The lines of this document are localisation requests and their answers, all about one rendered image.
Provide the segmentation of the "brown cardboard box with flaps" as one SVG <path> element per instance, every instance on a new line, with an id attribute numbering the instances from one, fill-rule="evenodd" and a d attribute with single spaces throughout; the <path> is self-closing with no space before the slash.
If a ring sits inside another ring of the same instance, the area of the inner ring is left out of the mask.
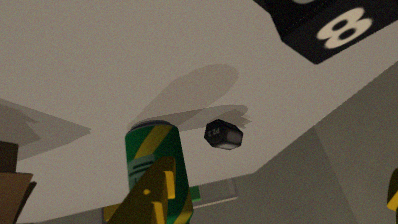
<path id="1" fill-rule="evenodd" d="M 16 172 L 18 147 L 15 143 L 0 141 L 0 224 L 16 224 L 36 186 L 35 181 L 31 182 L 33 174 Z"/>

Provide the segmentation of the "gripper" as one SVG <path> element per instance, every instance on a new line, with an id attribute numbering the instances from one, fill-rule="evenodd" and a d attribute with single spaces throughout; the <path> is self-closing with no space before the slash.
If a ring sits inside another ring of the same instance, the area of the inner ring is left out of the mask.
<path id="1" fill-rule="evenodd" d="M 157 159 L 141 176 L 107 224 L 167 224 L 168 199 L 175 198 L 176 161 Z M 398 168 L 389 182 L 387 207 L 398 224 Z"/>

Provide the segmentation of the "black number cube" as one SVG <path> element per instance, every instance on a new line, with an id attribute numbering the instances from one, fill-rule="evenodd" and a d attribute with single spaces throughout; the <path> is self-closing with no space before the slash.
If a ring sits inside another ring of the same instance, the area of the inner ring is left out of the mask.
<path id="1" fill-rule="evenodd" d="M 398 20 L 398 0 L 264 0 L 281 41 L 320 64 Z"/>

